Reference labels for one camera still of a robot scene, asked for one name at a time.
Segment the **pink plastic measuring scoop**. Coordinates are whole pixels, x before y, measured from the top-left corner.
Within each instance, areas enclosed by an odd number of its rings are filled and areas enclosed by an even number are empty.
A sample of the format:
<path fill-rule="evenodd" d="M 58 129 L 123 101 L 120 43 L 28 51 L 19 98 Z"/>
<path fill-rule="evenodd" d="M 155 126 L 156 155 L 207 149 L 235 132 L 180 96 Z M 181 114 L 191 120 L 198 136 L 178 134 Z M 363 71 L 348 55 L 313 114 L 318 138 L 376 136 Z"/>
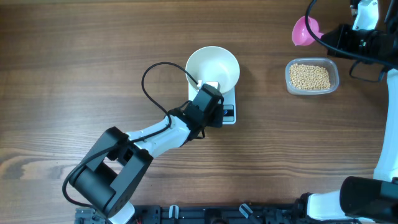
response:
<path fill-rule="evenodd" d="M 317 20 L 309 17 L 308 24 L 312 32 L 320 39 L 323 33 L 320 32 Z M 308 46 L 312 44 L 315 39 L 310 35 L 305 25 L 305 16 L 301 17 L 294 25 L 292 31 L 292 42 L 295 46 Z"/>

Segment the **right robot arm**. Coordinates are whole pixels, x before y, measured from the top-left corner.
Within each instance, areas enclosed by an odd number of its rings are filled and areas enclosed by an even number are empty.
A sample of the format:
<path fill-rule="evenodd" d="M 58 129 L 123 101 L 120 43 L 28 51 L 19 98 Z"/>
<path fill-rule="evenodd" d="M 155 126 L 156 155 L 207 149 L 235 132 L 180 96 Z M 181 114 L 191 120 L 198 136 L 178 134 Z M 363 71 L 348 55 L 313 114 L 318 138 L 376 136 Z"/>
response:
<path fill-rule="evenodd" d="M 345 96 L 311 96 L 298 113 L 314 132 L 303 184 L 312 192 L 308 215 L 316 220 L 348 216 L 397 223 L 397 70 L 386 82 L 349 82 Z"/>

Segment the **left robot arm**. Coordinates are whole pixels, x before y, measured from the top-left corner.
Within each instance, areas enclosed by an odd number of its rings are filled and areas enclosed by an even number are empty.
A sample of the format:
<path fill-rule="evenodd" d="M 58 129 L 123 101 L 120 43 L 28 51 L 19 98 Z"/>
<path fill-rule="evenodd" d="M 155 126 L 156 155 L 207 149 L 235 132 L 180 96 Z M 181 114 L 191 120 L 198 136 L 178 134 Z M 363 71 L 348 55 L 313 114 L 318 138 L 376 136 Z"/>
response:
<path fill-rule="evenodd" d="M 141 131 L 107 129 L 84 159 L 67 175 L 70 184 L 107 223 L 128 223 L 135 213 L 129 201 L 152 161 L 194 139 L 207 126 L 223 123 L 223 95 L 204 84 L 192 101 L 166 113 L 164 120 Z"/>

